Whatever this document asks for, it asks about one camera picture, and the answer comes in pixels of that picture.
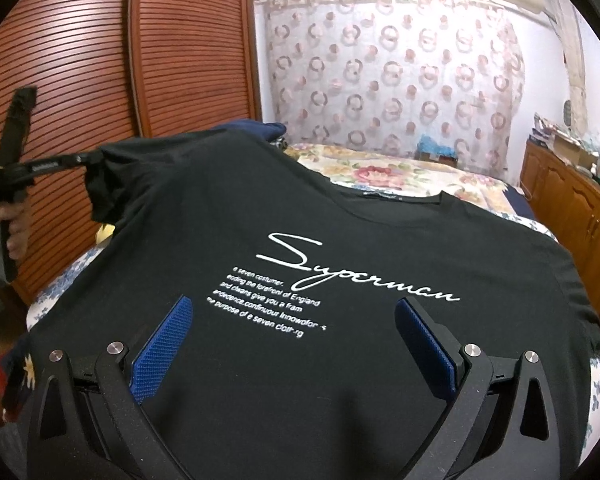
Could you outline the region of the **black Superman t-shirt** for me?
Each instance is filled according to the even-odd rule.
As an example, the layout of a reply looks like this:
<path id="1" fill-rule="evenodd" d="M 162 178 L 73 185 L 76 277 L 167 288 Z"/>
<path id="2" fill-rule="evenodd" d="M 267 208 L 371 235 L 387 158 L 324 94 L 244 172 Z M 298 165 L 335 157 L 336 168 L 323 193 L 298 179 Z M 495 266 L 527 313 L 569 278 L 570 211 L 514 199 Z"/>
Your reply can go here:
<path id="1" fill-rule="evenodd" d="M 197 479 L 391 479 L 443 410 L 394 310 L 463 344 L 539 355 L 560 478 L 580 464 L 600 321 L 570 253 L 459 198 L 333 184 L 249 133 L 99 148 L 85 186 L 108 246 L 31 328 L 32 363 L 193 323 L 149 419 Z"/>

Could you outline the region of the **floral bed cover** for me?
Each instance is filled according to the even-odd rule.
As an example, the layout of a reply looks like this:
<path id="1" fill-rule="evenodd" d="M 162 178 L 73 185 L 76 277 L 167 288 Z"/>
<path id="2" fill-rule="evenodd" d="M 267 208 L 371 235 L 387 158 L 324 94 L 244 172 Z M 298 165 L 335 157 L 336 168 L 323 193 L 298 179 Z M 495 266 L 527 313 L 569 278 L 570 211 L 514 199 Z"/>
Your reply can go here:
<path id="1" fill-rule="evenodd" d="M 491 214 L 558 239 L 542 223 L 532 220 L 532 213 L 519 188 L 482 174 L 455 169 L 438 162 L 384 156 L 374 152 L 359 152 L 323 144 L 291 144 L 283 150 L 288 157 L 329 178 L 345 188 L 356 188 L 400 197 L 428 197 L 439 192 L 449 193 Z M 27 330 L 53 309 L 59 297 L 76 277 L 102 252 L 114 232 L 105 224 L 96 234 L 96 246 L 55 278 L 30 305 Z M 590 359 L 591 393 L 588 402 L 588 423 L 580 456 L 580 464 L 590 455 L 600 440 L 600 352 Z"/>

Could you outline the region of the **wooden sideboard cabinet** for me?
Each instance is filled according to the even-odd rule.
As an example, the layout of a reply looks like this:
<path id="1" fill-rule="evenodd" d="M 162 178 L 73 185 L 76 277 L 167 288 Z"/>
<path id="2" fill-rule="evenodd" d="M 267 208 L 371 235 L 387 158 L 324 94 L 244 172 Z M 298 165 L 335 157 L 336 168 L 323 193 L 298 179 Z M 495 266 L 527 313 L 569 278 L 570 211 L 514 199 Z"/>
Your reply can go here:
<path id="1" fill-rule="evenodd" d="M 535 215 L 572 255 L 600 315 L 600 185 L 528 141 L 520 186 Z"/>

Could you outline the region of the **folded navy blue garment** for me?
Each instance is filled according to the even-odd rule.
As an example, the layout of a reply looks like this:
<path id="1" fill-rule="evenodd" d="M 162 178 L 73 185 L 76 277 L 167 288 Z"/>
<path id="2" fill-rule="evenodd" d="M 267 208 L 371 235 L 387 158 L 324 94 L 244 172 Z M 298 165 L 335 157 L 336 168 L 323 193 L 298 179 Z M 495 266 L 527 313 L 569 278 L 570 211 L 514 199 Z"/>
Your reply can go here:
<path id="1" fill-rule="evenodd" d="M 282 138 L 287 128 L 281 122 L 259 122 L 258 120 L 242 118 L 224 122 L 211 128 L 212 131 L 240 130 L 252 134 L 265 142 L 272 143 Z"/>

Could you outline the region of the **circle patterned sheer curtain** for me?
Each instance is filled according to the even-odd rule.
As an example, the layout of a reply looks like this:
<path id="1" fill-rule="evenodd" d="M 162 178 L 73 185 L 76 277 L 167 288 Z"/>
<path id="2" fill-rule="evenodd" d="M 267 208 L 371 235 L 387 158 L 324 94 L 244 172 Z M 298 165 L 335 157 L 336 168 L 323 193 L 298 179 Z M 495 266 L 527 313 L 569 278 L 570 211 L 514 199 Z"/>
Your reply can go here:
<path id="1" fill-rule="evenodd" d="M 413 156 L 505 178 L 524 91 L 513 26 L 486 0 L 260 0 L 272 107 L 292 143 Z"/>

